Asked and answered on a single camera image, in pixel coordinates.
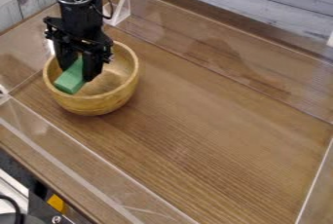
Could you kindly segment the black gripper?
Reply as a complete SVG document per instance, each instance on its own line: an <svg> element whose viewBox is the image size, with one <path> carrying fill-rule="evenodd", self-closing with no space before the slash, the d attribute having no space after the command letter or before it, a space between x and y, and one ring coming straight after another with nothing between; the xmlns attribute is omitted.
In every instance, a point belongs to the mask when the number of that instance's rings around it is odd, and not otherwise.
<svg viewBox="0 0 333 224"><path fill-rule="evenodd" d="M83 79L91 82L110 62L114 40L103 32L103 0L59 0L59 18L45 17L45 38L52 41L56 59L67 70L82 54Z"/></svg>

